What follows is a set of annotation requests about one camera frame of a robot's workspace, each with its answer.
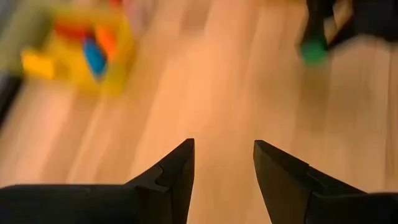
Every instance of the floor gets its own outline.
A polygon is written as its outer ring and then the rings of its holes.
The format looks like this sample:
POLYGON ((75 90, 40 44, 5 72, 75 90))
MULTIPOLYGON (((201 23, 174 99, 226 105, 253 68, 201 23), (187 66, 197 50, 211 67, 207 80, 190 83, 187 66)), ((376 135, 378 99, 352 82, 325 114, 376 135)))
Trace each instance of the floor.
POLYGON ((306 67, 305 5, 160 1, 126 92, 24 86, 0 135, 0 184, 123 183, 195 138, 189 223, 269 223, 263 139, 367 192, 398 190, 398 54, 358 39, 306 67))

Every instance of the green object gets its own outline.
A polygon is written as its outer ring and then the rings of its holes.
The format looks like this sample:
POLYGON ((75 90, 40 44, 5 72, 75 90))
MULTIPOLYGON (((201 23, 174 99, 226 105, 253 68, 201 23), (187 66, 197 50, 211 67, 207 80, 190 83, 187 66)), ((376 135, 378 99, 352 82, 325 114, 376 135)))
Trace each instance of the green object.
POLYGON ((319 40, 307 41, 301 46, 301 56, 308 65, 315 65, 325 61, 327 56, 325 43, 319 40))

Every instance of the wooden floor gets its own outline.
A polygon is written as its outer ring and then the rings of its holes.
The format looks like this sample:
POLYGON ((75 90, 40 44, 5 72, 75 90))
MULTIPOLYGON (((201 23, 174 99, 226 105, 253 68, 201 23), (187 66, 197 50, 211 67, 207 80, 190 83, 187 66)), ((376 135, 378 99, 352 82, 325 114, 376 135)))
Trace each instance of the wooden floor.
POLYGON ((308 68, 305 5, 160 1, 120 97, 29 81, 0 135, 0 184, 123 183, 196 141, 189 223, 268 223, 263 139, 368 192, 398 191, 398 54, 373 39, 308 68))

